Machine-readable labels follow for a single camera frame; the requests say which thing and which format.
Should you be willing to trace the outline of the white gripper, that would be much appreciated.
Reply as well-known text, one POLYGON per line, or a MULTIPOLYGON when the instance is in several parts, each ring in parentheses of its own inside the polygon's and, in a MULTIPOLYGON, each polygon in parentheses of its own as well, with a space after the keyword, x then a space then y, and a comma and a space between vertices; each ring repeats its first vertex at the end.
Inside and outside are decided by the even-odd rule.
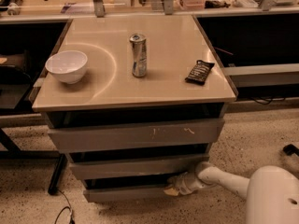
POLYGON ((202 189, 205 183, 195 173, 186 172, 180 175, 171 176, 167 179, 167 186, 164 193, 168 196, 189 195, 202 189))

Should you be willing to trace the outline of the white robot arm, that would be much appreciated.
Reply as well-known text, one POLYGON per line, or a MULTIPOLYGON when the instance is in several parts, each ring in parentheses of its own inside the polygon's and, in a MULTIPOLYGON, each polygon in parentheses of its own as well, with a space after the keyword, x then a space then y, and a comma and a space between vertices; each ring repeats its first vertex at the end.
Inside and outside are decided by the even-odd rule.
POLYGON ((245 178, 203 161, 167 182, 164 193, 169 196, 215 186, 231 191, 246 201, 246 224, 299 224, 299 179, 280 167, 264 166, 245 178))

